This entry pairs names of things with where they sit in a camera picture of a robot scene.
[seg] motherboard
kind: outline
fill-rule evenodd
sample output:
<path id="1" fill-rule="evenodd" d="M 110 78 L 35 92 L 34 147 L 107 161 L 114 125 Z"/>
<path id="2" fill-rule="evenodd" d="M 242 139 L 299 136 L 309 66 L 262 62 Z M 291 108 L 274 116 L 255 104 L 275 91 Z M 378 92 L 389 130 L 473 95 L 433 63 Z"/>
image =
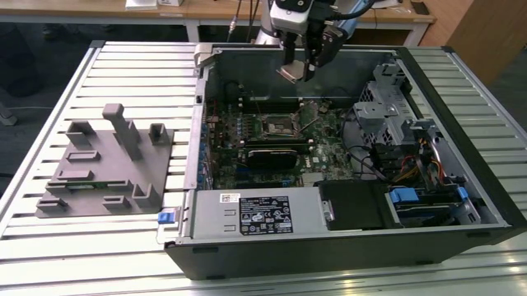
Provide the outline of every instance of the motherboard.
<path id="1" fill-rule="evenodd" d="M 214 102 L 207 117 L 214 188 L 311 187 L 355 178 L 339 136 L 347 110 L 325 99 Z"/>

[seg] green circuit board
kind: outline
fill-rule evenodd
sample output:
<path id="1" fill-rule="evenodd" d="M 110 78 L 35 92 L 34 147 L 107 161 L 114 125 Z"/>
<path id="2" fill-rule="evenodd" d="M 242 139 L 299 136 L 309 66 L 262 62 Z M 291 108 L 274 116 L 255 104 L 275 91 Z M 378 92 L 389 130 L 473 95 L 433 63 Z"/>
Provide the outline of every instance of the green circuit board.
<path id="1" fill-rule="evenodd" d="M 329 180 L 354 178 L 338 135 L 347 109 L 331 109 L 330 103 L 322 101 L 306 101 L 294 113 L 244 114 L 238 106 L 219 109 L 218 118 L 210 118 L 215 121 L 214 126 L 210 124 L 210 128 L 214 127 L 215 189 L 313 186 L 305 182 L 307 176 Z M 295 167 L 289 170 L 251 169 L 247 153 L 256 146 L 248 149 L 240 143 L 259 142 L 266 149 L 266 143 L 272 141 L 272 149 L 282 149 L 276 143 L 285 139 L 302 143 L 298 146 L 285 144 L 289 148 L 302 146 Z"/>

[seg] white sticker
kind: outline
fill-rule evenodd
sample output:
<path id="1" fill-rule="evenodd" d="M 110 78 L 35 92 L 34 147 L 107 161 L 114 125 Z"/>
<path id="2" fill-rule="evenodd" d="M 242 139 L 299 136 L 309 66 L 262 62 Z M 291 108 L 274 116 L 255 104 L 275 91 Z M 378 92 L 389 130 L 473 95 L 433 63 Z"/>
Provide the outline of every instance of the white sticker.
<path id="1" fill-rule="evenodd" d="M 238 202 L 240 200 L 239 193 L 222 193 L 220 202 Z"/>

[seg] aluminum extrusion table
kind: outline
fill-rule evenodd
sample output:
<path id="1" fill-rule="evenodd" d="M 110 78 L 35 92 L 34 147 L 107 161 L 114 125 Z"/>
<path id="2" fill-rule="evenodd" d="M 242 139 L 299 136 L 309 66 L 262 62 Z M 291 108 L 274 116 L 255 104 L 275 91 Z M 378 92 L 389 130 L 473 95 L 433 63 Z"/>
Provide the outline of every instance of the aluminum extrusion table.
<path id="1" fill-rule="evenodd" d="M 107 42 L 90 48 L 0 200 L 3 295 L 526 295 L 527 234 L 438 265 L 196 282 L 156 243 L 156 215 L 36 218 L 36 202 L 68 144 L 68 122 L 88 119 L 92 127 L 111 129 L 100 116 L 106 103 L 124 105 L 138 128 L 163 122 L 176 130 L 164 202 L 180 205 L 194 51 L 190 43 Z M 411 52 L 527 214 L 525 131 L 455 54 L 423 47 Z"/>

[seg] table leg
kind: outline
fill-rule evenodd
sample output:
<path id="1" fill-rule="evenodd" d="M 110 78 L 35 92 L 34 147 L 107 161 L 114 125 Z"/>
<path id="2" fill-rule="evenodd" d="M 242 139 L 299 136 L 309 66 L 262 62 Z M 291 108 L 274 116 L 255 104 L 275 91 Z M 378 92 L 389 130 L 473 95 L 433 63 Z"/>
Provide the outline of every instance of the table leg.
<path id="1" fill-rule="evenodd" d="M 429 23 L 417 23 L 405 40 L 405 46 L 419 46 L 425 33 L 427 32 Z"/>
<path id="2" fill-rule="evenodd" d="M 188 42 L 199 42 L 199 21 L 186 20 L 184 25 L 187 27 Z"/>

